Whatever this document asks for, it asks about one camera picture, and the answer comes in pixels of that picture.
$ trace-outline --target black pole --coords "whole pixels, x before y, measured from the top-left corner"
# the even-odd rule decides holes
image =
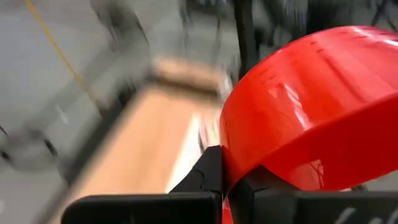
[[[241,54],[241,69],[239,80],[257,64],[258,55],[254,39],[252,16],[252,0],[233,0],[238,32],[239,51]]]

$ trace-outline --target yellow wire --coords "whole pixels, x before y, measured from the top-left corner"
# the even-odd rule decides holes
[[[25,0],[25,3],[28,5],[30,11],[33,13],[33,15],[35,16],[35,18],[40,22],[40,25],[42,26],[45,34],[47,35],[47,37],[49,38],[49,40],[51,41],[52,45],[54,46],[55,50],[57,50],[59,56],[61,57],[61,59],[63,60],[63,62],[65,63],[65,65],[68,67],[69,71],[73,74],[73,76],[75,77],[76,81],[81,85],[81,87],[83,88],[83,91],[85,91],[88,95],[88,98],[91,100],[91,102],[94,103],[94,105],[99,109],[99,111],[101,111],[103,108],[101,106],[100,101],[97,99],[97,97],[95,96],[94,92],[91,90],[91,88],[86,84],[86,82],[82,79],[82,77],[79,76],[79,74],[77,74],[77,72],[73,69],[72,65],[69,63],[68,59],[66,58],[66,56],[62,53],[60,47],[58,46],[58,44],[55,42],[54,38],[50,35],[49,29],[47,28],[47,26],[44,24],[44,22],[41,20],[39,13],[37,13],[37,10],[35,9],[35,7],[32,5],[30,0]]]

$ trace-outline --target red robot part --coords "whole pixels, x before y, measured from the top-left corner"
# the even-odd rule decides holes
[[[255,66],[220,119],[230,189],[258,165],[302,190],[342,190],[398,169],[398,35],[339,27]]]

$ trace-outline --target black cable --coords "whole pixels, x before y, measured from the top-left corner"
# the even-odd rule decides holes
[[[148,41],[148,38],[147,38],[147,36],[146,36],[146,34],[145,34],[145,30],[144,30],[144,28],[142,27],[142,25],[141,25],[141,23],[139,22],[138,19],[137,19],[137,26],[138,26],[138,29],[141,31],[141,34],[144,36],[145,41],[146,41],[147,44],[149,45],[149,41]]]
[[[7,131],[6,130],[4,130],[4,128],[2,127],[2,126],[0,126],[0,130],[1,130],[1,132],[3,132],[6,136],[8,136],[8,133],[7,133]]]

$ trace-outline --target concrete floor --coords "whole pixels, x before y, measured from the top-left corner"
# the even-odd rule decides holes
[[[176,0],[133,1],[150,47],[142,37],[136,37],[130,49],[121,53],[108,49],[107,32],[91,10],[89,0],[32,2],[75,70],[105,104],[120,83],[143,74],[150,59],[157,55],[181,55],[210,62],[215,28],[195,23],[185,50]],[[357,14],[358,23],[369,24],[366,13]],[[381,21],[380,26],[385,27],[385,22]],[[60,160],[67,161],[99,120],[96,108],[23,0],[0,0],[0,29],[0,125],[10,133],[26,126],[43,130],[60,151]],[[211,63],[226,65],[237,54],[234,25],[223,24],[220,59]],[[396,181],[387,180],[382,184],[385,189],[398,186]],[[24,172],[0,161],[0,223],[35,222],[61,188],[66,185],[58,164],[40,172]]]

